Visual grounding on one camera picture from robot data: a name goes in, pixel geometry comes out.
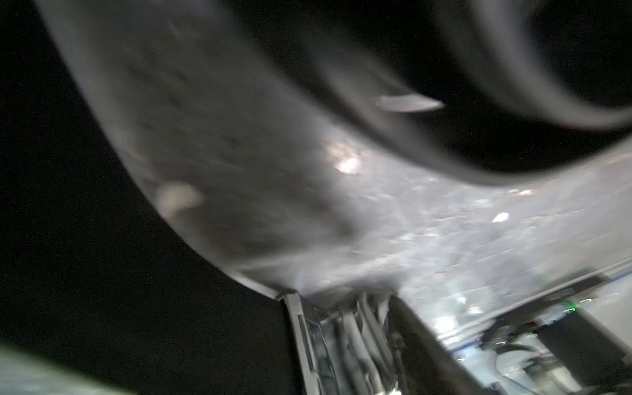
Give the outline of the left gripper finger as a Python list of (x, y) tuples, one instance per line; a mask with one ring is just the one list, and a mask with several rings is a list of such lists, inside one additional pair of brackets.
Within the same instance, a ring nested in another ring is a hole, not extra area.
[(388, 302), (388, 337), (403, 394), (486, 394), (399, 297)]

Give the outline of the curled black belt with buckle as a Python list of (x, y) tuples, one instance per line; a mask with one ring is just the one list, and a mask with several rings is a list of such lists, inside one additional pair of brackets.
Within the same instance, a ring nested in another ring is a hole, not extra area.
[(1, 340), (74, 375), (401, 393), (391, 297), (455, 360), (630, 262), (628, 1), (1, 4)]

